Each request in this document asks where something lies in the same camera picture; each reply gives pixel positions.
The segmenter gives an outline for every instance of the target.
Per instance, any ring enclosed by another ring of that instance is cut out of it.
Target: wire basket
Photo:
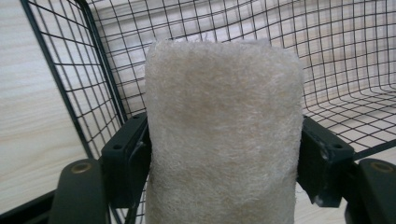
[[[161,39],[267,38],[299,56],[304,113],[352,145],[355,160],[396,145],[395,1],[22,2],[90,158],[145,111],[146,54]]]

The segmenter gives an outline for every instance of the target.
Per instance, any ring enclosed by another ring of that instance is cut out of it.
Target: metal mesh
[[[267,38],[300,57],[304,113],[352,145],[356,160],[396,145],[395,1],[28,2],[66,106],[96,157],[145,110],[146,54],[161,39]],[[143,194],[136,223],[144,223],[144,201]]]

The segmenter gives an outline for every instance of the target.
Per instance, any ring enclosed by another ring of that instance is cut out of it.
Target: light wood surface
[[[20,1],[0,2],[0,214],[56,188],[85,158]]]

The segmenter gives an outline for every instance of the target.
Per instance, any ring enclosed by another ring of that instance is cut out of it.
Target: metal wire
[[[356,160],[396,146],[395,1],[103,0],[90,11],[37,2],[29,1],[49,63],[95,157],[126,117],[146,109],[146,54],[161,39],[267,38],[300,57],[304,113],[352,145]]]

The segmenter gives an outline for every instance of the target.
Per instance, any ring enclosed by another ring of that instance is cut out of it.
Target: fluffy fabric
[[[264,41],[162,41],[148,53],[146,86],[147,223],[293,223],[297,57]]]

